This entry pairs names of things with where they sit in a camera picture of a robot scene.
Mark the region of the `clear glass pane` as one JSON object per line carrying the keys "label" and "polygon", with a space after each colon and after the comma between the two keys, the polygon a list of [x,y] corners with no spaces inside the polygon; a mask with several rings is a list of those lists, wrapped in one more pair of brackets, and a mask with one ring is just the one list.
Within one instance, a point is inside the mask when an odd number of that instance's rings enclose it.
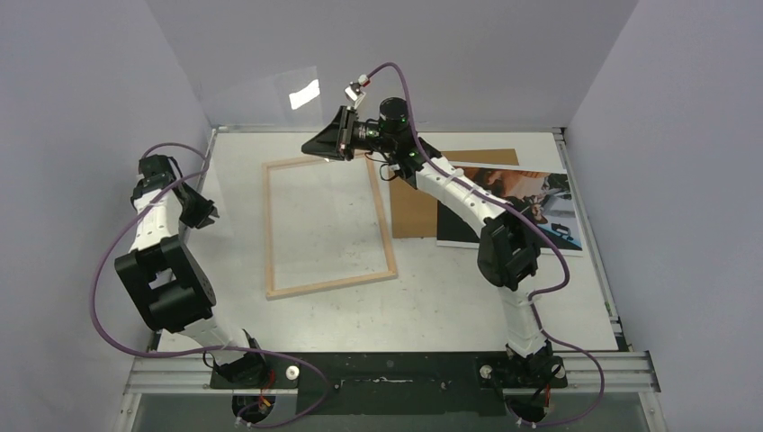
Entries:
{"label": "clear glass pane", "polygon": [[201,105],[219,133],[315,133],[326,125],[315,66],[242,81]]}

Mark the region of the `white wooden picture frame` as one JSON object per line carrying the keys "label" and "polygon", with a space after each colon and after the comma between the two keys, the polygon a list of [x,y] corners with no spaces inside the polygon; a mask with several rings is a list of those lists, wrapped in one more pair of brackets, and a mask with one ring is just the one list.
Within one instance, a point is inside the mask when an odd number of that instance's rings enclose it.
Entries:
{"label": "white wooden picture frame", "polygon": [[303,156],[265,162],[262,174],[267,299],[397,277],[371,160]]}

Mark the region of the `glossy photo print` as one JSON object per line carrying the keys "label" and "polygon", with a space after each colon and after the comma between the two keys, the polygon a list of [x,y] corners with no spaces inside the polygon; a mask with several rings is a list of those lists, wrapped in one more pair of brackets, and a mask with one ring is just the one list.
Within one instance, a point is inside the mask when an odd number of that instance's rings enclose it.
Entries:
{"label": "glossy photo print", "polygon": [[[563,170],[537,171],[520,166],[453,163],[484,195],[502,199],[530,220],[565,256],[584,255],[584,242],[568,175]],[[436,244],[478,248],[482,221],[504,208],[470,194],[455,211],[437,204]]]}

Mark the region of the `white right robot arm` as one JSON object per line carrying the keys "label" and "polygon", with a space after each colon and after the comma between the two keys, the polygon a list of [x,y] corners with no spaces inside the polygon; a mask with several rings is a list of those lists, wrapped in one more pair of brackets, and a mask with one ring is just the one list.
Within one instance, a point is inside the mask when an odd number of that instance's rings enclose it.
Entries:
{"label": "white right robot arm", "polygon": [[514,355],[508,362],[511,379],[529,386],[543,376],[539,354],[548,339],[535,318],[530,292],[520,286],[538,270],[539,229],[422,139],[411,124],[405,100],[385,99],[378,119],[367,121],[359,120],[354,107],[342,105],[328,126],[301,145],[301,152],[329,161],[351,161],[358,153],[377,153],[398,179],[433,197],[465,222],[479,241],[481,275],[503,291],[507,351]]}

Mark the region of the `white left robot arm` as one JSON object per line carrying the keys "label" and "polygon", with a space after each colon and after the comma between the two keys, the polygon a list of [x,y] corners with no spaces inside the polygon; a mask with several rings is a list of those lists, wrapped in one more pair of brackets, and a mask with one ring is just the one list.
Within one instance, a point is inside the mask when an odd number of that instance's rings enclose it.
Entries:
{"label": "white left robot arm", "polygon": [[114,269],[150,329],[210,347],[214,372],[228,383],[257,387],[266,381],[269,364],[244,329],[215,317],[212,284],[180,236],[181,228],[212,225],[218,210],[179,174],[168,156],[139,161],[130,201],[144,216],[128,253],[115,259]]}

